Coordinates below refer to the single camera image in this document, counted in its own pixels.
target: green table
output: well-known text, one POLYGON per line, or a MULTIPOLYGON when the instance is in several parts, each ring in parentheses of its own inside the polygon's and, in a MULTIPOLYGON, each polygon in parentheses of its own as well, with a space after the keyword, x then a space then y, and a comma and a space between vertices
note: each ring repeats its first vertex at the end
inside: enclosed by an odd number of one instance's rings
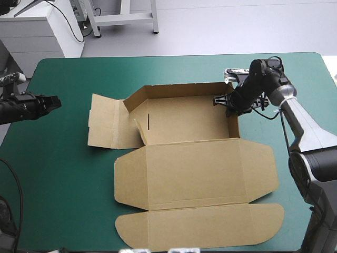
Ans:
MULTIPOLYGON (((130 150, 87 146, 91 95, 122 99, 146 84, 218 82, 228 67, 249 67, 271 54, 177 57, 116 57, 43 60, 28 90, 58 95, 62 107, 37 121, 13 123, 0 148, 18 173, 24 193, 24 222, 19 248, 52 250, 118 250, 115 219, 140 210, 114 200, 113 164, 130 150)), ((321 127, 337 134, 337 89, 320 55, 278 54, 298 90, 298 99, 321 127)), ((266 114, 273 115, 270 106, 266 114)), ((280 119, 256 113, 240 117, 242 138, 273 147, 279 189, 256 202, 278 202, 285 209, 282 229, 271 240, 226 250, 295 250, 309 221, 304 203, 288 171, 280 119)), ((18 195, 7 169, 0 167, 0 193, 18 218, 18 195)))

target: white cabinet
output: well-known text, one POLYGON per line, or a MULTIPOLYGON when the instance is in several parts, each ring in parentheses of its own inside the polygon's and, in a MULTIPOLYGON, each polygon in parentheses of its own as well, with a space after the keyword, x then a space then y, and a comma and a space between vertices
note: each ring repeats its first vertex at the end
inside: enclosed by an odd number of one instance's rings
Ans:
MULTIPOLYGON (((14 17, 30 2, 21 0, 8 14, 0 16, 0 40, 27 77, 32 77, 40 60, 81 57, 84 46, 74 38, 63 15, 46 2, 14 17)), ((83 40, 70 2, 52 3, 67 17, 76 37, 83 40)))

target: box flap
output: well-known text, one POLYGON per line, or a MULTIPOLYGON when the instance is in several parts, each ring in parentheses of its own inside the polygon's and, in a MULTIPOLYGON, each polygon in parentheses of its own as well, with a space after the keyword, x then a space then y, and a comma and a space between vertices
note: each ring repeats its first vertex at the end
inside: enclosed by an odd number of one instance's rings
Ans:
POLYGON ((110 149, 143 146, 136 123, 122 100, 93 94, 88 124, 90 146, 110 149))
POLYGON ((123 215, 115 225, 130 247, 167 251, 260 244, 278 232, 283 218, 279 204, 239 204, 123 215))
POLYGON ((146 99, 178 98, 183 96, 219 95, 228 92, 227 85, 217 83, 185 83, 167 85, 146 85, 124 100, 129 112, 146 99))
POLYGON ((149 145, 115 162, 116 201, 147 210, 248 203, 278 185, 271 147, 241 139, 149 145))

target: cardboard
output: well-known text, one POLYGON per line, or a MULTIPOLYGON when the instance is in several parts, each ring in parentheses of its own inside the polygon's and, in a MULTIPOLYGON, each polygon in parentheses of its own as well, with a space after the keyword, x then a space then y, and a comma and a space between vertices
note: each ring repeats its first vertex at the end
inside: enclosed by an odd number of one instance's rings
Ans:
POLYGON ((242 139, 148 145, 115 161, 115 199, 145 210, 249 203, 279 186, 272 149, 242 139))
POLYGON ((278 204, 249 202, 278 187, 272 149, 239 138, 147 145, 115 162, 115 199, 149 212, 120 216, 133 248, 254 245, 280 229, 278 204))
POLYGON ((240 136, 237 117, 213 106, 219 83, 144 86, 126 100, 93 94, 88 145, 113 149, 240 136))
POLYGON ((93 94, 88 145, 139 148, 115 162, 115 199, 149 210, 120 216, 131 247, 214 248, 264 242, 284 210, 251 205, 278 185, 270 147, 239 139, 237 116, 213 106, 224 83, 144 86, 125 100, 93 94))
POLYGON ((152 251, 255 245, 272 238, 283 217, 279 204, 212 206, 123 215, 116 229, 132 248, 152 251))

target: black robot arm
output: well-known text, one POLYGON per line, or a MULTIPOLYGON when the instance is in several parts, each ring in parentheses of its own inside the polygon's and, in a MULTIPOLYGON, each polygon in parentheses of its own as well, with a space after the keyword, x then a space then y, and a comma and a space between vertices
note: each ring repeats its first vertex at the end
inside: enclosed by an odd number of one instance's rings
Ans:
POLYGON ((270 102, 279 107, 295 140, 288 144, 291 175, 305 202, 314 205, 299 252, 331 253, 337 245, 337 137, 322 129, 297 101, 279 57, 254 60, 249 70, 225 70, 225 83, 238 82, 232 93, 214 98, 226 115, 250 113, 270 102))

